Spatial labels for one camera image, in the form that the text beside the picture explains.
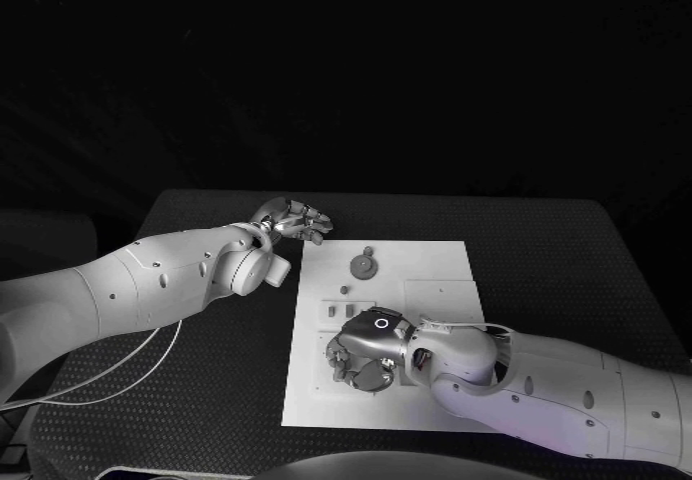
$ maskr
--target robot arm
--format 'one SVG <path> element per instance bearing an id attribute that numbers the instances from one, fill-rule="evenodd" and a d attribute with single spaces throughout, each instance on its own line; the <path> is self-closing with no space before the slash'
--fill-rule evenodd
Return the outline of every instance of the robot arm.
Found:
<path id="1" fill-rule="evenodd" d="M 252 223 L 146 237 L 86 265 L 0 282 L 0 406 L 73 349 L 172 324 L 262 281 L 278 287 L 290 266 L 272 245 L 280 236 L 321 243 L 329 230 L 325 215 L 278 198 Z"/>
<path id="2" fill-rule="evenodd" d="M 508 329 L 492 335 L 425 318 L 414 327 L 400 315 L 373 310 L 354 317 L 334 337 L 332 343 L 347 350 L 338 356 L 393 362 L 451 415 L 567 455 L 641 460 L 692 471 L 688 377 L 639 367 L 564 340 Z M 394 323 L 404 332 L 397 353 L 390 345 L 399 334 L 391 329 L 386 340 L 377 340 L 374 330 L 384 329 L 376 322 Z M 332 343 L 325 355 L 338 371 Z M 505 367 L 498 377 L 497 364 Z M 391 383 L 393 368 L 374 380 L 367 375 L 364 388 L 358 372 L 334 376 L 354 388 L 378 391 Z"/>

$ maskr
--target table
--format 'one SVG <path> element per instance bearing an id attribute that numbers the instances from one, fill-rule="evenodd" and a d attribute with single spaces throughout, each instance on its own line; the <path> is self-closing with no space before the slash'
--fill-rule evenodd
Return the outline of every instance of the table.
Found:
<path id="1" fill-rule="evenodd" d="M 592 201 L 327 193 L 169 190 L 138 237 L 249 219 L 276 195 L 332 218 L 331 239 L 462 240 L 485 321 L 579 342 L 647 367 L 690 373 L 688 360 L 618 232 Z M 122 465 L 152 470 L 256 475 L 273 466 L 354 450 L 399 450 L 471 458 L 546 478 L 684 478 L 647 463 L 589 460 L 494 434 L 280 427 L 302 245 L 276 253 L 292 270 L 279 289 L 262 285 L 221 299 L 182 322 L 151 377 L 107 402 L 44 405 L 32 425 L 35 478 L 93 478 Z M 155 363 L 172 335 L 113 374 L 66 395 L 99 398 Z M 74 351 L 53 388 L 102 371 L 146 333 Z"/>

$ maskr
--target textured table surface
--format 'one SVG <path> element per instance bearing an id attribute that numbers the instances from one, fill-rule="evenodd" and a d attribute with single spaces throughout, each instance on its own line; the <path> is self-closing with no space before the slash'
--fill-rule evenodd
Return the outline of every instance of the textured table surface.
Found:
<path id="1" fill-rule="evenodd" d="M 273 192 L 167 191 L 138 237 L 246 221 Z M 290 193 L 334 220 L 331 239 L 462 240 L 485 321 L 564 338 L 644 366 L 688 373 L 688 360 L 602 208 L 590 201 Z M 44 405 L 31 431 L 37 478 L 92 478 L 112 466 L 256 475 L 352 450 L 438 453 L 546 478 L 684 478 L 654 464 L 567 457 L 492 434 L 280 427 L 301 244 L 276 253 L 283 285 L 221 299 L 182 322 L 149 378 L 107 402 Z M 110 375 L 63 400 L 99 398 L 155 363 L 167 327 Z M 54 389 L 102 371 L 145 333 L 74 351 Z"/>

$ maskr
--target white board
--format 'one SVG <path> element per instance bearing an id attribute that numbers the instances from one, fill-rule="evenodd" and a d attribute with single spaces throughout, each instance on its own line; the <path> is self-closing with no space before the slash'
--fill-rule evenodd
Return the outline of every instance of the white board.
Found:
<path id="1" fill-rule="evenodd" d="M 377 274 L 357 280 L 350 260 L 370 246 Z M 345 295 L 340 287 L 348 287 Z M 347 320 L 373 304 L 403 313 L 412 323 L 425 313 L 439 321 L 482 322 L 479 299 L 462 242 L 325 240 L 303 244 L 282 426 L 494 432 L 451 416 L 426 389 L 406 381 L 371 394 L 331 380 L 324 348 Z M 328 316 L 328 306 L 334 306 Z"/>

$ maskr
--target black wall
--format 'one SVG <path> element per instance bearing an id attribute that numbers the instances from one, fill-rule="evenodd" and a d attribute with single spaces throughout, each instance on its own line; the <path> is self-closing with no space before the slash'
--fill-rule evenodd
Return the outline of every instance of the black wall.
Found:
<path id="1" fill-rule="evenodd" d="M 165 188 L 589 198 L 692 339 L 688 2 L 14 7 L 0 207 L 86 213 L 105 252 Z"/>

